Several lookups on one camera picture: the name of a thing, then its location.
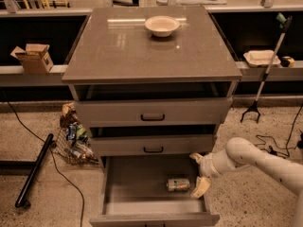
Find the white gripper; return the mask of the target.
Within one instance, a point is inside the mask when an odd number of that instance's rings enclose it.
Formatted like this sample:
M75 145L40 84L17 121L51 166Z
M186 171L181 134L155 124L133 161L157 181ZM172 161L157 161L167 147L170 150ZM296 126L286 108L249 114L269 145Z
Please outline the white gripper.
M209 153L203 157L201 154L194 152L189 157L200 165L200 175L204 176L196 179L195 188L191 192L192 198L199 199L211 186L211 181L208 178L218 178L227 170L227 155L224 151L219 151Z

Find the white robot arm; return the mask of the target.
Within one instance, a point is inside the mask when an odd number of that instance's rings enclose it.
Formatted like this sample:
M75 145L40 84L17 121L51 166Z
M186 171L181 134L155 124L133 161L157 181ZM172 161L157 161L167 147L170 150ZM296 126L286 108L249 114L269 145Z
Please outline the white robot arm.
M199 168L192 198L201 198L210 187L212 178L254 166L298 196L293 227L303 227L303 165L266 153L240 137L230 139L225 149L219 152L206 156L194 152L189 157Z

